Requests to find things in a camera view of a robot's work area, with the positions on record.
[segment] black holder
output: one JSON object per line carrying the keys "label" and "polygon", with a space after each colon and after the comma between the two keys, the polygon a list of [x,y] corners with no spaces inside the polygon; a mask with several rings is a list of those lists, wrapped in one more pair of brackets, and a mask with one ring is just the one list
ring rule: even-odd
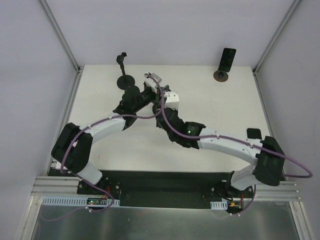
{"label": "black holder", "polygon": [[220,64],[218,70],[214,72],[213,77],[218,82],[225,82],[228,80],[232,63],[236,55],[236,49],[234,48],[225,48],[221,56]]}
{"label": "black holder", "polygon": [[229,75],[225,71],[215,71],[213,77],[215,80],[222,83],[228,80]]}
{"label": "black holder", "polygon": [[125,66],[124,66],[124,59],[127,56],[127,53],[123,52],[116,57],[116,62],[120,65],[120,69],[122,72],[122,76],[118,78],[116,81],[116,85],[121,90],[126,90],[127,88],[134,86],[136,81],[133,76],[126,75]]}

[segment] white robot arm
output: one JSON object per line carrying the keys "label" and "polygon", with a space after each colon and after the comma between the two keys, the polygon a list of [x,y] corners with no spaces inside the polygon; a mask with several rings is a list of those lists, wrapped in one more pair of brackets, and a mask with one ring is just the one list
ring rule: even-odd
{"label": "white robot arm", "polygon": [[[156,74],[153,73],[152,76],[158,82],[161,81]],[[171,127],[183,135],[193,137],[193,139],[189,139],[177,134],[167,125],[163,115],[158,114],[156,126],[164,129],[172,142],[176,142],[186,148],[219,151],[240,158],[250,164],[242,170],[230,173],[230,177],[224,186],[226,192],[243,191],[257,183],[271,186],[279,185],[284,159],[252,147],[256,145],[283,154],[273,137],[267,136],[264,141],[246,138],[236,142],[232,136],[220,133],[201,123],[184,122],[180,119],[178,117],[179,96],[175,91],[171,91],[169,86],[165,87],[164,99],[164,113]],[[161,108],[160,91],[157,89],[156,84],[150,78],[147,78],[144,81],[143,92],[140,93],[139,89],[134,87],[124,93],[119,105],[109,116],[109,120],[101,121],[100,124],[92,124],[94,125],[93,127],[90,127],[90,124],[76,126],[73,123],[68,123],[52,149],[52,157],[61,163],[71,140],[81,129],[89,126],[89,129],[79,136],[76,144],[73,145],[68,153],[65,167],[72,173],[96,185],[100,181],[102,173],[89,162],[92,145],[112,133],[121,132],[129,128],[136,120],[134,118],[136,112],[150,103],[153,103],[154,113]],[[121,117],[120,115],[123,114],[132,116]]]}

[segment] smartphone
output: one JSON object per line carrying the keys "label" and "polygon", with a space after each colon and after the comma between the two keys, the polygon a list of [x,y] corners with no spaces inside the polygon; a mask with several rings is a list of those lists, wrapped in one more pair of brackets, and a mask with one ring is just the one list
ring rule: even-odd
{"label": "smartphone", "polygon": [[223,49],[221,61],[218,67],[218,71],[228,73],[230,72],[232,63],[236,55],[236,49],[234,48],[225,48]]}

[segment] white wall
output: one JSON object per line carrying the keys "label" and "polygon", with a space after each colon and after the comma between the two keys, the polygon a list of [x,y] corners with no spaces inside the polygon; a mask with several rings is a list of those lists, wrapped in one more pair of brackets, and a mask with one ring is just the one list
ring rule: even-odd
{"label": "white wall", "polygon": [[81,66],[218,65],[255,67],[293,0],[48,0]]}
{"label": "white wall", "polygon": [[75,72],[36,0],[0,1],[0,239],[45,171]]}
{"label": "white wall", "polygon": [[[306,164],[298,179],[316,239],[320,239],[320,1],[305,0],[258,73],[272,129],[285,153]],[[288,164],[287,172],[304,174]]]}

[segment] white table surface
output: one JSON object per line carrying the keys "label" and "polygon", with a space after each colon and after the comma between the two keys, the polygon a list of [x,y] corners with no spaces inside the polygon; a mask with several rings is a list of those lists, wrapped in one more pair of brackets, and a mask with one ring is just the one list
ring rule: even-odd
{"label": "white table surface", "polygon": [[[168,84],[179,95],[179,117],[198,122],[239,138],[247,128],[269,134],[250,67],[233,66],[226,82],[217,82],[212,66],[125,65],[143,91],[143,74],[156,73],[161,85]],[[76,125],[105,118],[121,100],[119,65],[86,65],[76,93],[70,122]],[[152,115],[152,104],[138,112]],[[95,143],[89,159],[100,170],[230,172],[247,162],[220,152],[184,148],[170,142],[156,120],[138,119],[130,128]]]}

